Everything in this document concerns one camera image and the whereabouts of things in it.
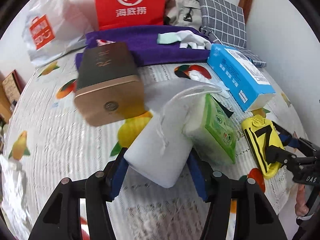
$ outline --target green tissue pack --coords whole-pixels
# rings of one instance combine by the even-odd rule
[[[183,133],[202,158],[216,164],[234,164],[236,135],[231,120],[211,94],[193,105]]]

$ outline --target wet wipes package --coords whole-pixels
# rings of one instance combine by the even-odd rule
[[[263,74],[233,47],[212,44],[207,63],[244,112],[264,107],[276,94]]]
[[[203,95],[194,104],[182,131],[203,160],[219,165],[235,164],[235,129],[213,95]]]

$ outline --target red paper bag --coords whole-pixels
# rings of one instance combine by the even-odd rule
[[[162,25],[164,0],[96,0],[99,29]]]

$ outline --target black buckle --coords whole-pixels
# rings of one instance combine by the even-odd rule
[[[184,16],[183,20],[185,22],[192,22],[192,15],[191,15],[191,12],[192,12],[192,8],[190,7],[189,8],[189,12]]]

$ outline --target purple towel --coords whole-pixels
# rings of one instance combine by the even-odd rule
[[[157,44],[159,33],[190,30],[206,39],[205,35],[194,28],[167,25],[139,25],[116,28],[86,34],[87,48],[97,47],[96,40],[124,41],[133,55],[137,66],[181,63],[206,62],[210,51],[207,49],[180,49],[180,42]],[[76,55],[76,68],[79,69],[82,53]]]

